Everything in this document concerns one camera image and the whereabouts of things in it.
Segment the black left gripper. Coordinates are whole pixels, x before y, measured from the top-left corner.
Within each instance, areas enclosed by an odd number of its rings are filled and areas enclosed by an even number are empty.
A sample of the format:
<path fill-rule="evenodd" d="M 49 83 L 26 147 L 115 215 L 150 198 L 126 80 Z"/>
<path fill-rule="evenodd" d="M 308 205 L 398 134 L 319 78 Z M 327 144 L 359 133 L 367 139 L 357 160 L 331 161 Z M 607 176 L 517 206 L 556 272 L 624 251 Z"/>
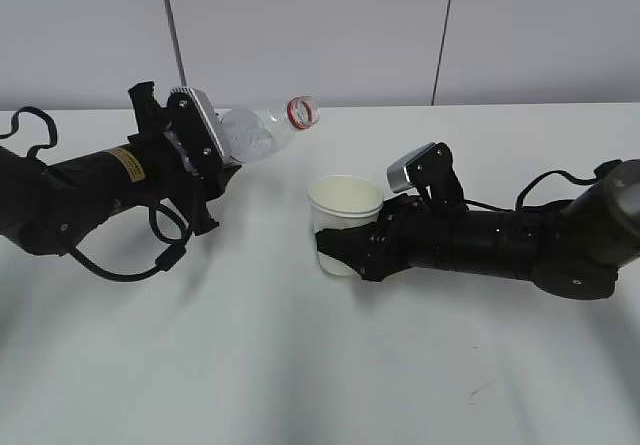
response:
<path fill-rule="evenodd" d="M 207 204 L 225 193 L 240 164 L 222 161 L 186 95 L 170 93 L 162 106 L 154 97 L 152 81 L 136 84 L 128 94 L 138 127 L 138 133 L 128 137 L 129 144 L 158 198 L 177 208 L 193 234 L 211 232 L 219 223 Z"/>

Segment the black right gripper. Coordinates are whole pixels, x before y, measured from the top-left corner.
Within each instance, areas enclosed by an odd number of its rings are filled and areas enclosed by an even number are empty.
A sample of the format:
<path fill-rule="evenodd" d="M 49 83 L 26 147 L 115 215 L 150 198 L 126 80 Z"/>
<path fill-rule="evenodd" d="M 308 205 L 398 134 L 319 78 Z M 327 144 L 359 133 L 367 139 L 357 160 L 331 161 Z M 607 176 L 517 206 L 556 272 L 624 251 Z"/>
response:
<path fill-rule="evenodd" d="M 418 195 L 384 202 L 378 220 L 315 233 L 321 269 L 333 276 L 382 281 L 410 268 L 454 269 L 452 234 L 468 213 L 464 204 L 435 210 Z"/>

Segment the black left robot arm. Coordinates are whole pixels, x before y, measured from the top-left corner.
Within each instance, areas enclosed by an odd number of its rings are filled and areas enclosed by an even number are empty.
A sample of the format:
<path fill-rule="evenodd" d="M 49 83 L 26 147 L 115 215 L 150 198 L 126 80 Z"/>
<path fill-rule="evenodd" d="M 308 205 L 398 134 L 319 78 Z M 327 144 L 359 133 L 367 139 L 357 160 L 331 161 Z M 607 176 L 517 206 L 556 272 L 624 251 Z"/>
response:
<path fill-rule="evenodd" d="M 19 156 L 1 151 L 1 234 L 33 255 L 63 255 L 110 217 L 168 200 L 195 235 L 217 227 L 207 204 L 222 196 L 239 170 L 223 141 L 218 117 L 200 92 L 179 87 L 166 105 L 154 97 L 152 82 L 130 88 L 137 133 L 123 145 L 48 165 L 37 154 L 56 146 L 53 119 L 35 107 L 49 140 Z"/>

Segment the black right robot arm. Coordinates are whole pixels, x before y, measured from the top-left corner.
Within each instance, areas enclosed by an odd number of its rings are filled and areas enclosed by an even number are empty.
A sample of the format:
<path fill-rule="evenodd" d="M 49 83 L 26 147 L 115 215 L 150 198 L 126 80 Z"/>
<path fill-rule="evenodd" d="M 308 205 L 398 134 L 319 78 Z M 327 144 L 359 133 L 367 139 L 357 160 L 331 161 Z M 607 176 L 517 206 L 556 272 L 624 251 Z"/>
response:
<path fill-rule="evenodd" d="M 316 232 L 318 251 L 368 281 L 432 268 L 529 281 L 574 300 L 610 297 L 639 257 L 636 160 L 602 164 L 573 200 L 507 211 L 469 209 L 450 164 L 419 164 L 411 181 L 419 193 L 385 201 L 375 221 Z"/>

